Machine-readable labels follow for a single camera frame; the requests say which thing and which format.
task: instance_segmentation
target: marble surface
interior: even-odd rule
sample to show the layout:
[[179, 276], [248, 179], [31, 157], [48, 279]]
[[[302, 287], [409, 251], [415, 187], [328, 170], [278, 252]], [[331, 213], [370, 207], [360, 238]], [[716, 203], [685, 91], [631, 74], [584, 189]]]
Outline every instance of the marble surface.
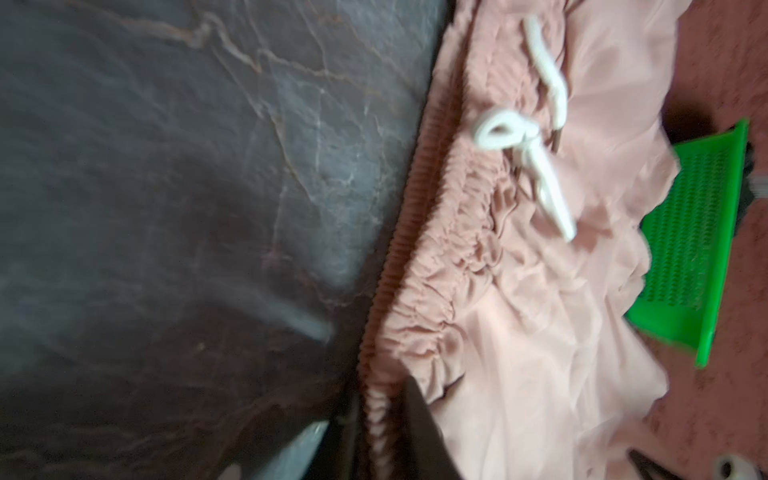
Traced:
[[328, 415], [448, 10], [0, 4], [2, 477], [259, 471]]

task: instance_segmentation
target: pink carpet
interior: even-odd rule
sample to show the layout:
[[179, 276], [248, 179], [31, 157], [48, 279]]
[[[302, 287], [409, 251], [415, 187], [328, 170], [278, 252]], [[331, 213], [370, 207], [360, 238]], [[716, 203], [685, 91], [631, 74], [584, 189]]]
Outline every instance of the pink carpet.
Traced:
[[[756, 172], [768, 174], [768, 2], [694, 0], [680, 21], [668, 108], [709, 111], [715, 128], [751, 120]], [[671, 390], [648, 422], [691, 480], [739, 452], [768, 468], [768, 200], [758, 200], [733, 242], [710, 365], [649, 341]]]

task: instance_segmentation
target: white cord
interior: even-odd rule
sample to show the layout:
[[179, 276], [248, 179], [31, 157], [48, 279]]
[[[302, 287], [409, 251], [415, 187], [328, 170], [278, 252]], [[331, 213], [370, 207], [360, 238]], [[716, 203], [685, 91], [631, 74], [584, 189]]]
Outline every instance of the white cord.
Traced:
[[565, 241], [576, 236], [576, 222], [560, 188], [558, 175], [549, 161], [541, 139], [541, 129], [533, 120], [507, 108], [492, 108], [482, 114], [472, 128], [472, 138], [482, 150], [513, 148], [521, 166], [536, 182], [536, 200], [560, 230]]
[[533, 65], [547, 85], [547, 98], [552, 113], [552, 130], [561, 130], [568, 117], [568, 85], [544, 43], [544, 38], [541, 36], [541, 23], [536, 15], [526, 15], [523, 18], [523, 31]]

